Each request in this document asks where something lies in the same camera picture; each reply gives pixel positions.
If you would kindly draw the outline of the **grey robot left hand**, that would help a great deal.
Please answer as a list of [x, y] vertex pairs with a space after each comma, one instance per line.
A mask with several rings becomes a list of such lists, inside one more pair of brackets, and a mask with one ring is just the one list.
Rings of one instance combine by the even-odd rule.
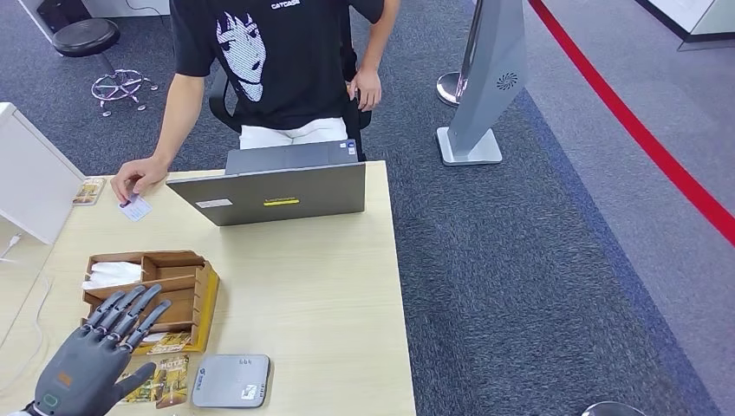
[[144, 309], [162, 290], [154, 284], [115, 291], [76, 328], [43, 369], [28, 415], [105, 415], [151, 379], [157, 368], [148, 362], [126, 378], [120, 376], [133, 351], [171, 307], [163, 300], [146, 316]]

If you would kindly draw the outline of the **person's right hand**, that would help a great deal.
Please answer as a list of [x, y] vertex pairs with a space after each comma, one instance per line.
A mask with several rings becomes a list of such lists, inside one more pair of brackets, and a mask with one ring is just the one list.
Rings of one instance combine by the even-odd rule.
[[163, 180], [170, 161], [157, 156], [135, 159], [124, 163], [110, 180], [112, 190], [121, 205], [140, 195], [148, 187]]

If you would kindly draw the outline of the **person's left hand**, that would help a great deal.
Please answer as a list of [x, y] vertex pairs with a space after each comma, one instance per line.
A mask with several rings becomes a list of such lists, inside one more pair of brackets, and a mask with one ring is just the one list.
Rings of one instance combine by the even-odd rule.
[[376, 68], [360, 68], [347, 86], [350, 100], [357, 100], [362, 112], [372, 111], [381, 102], [381, 79]]

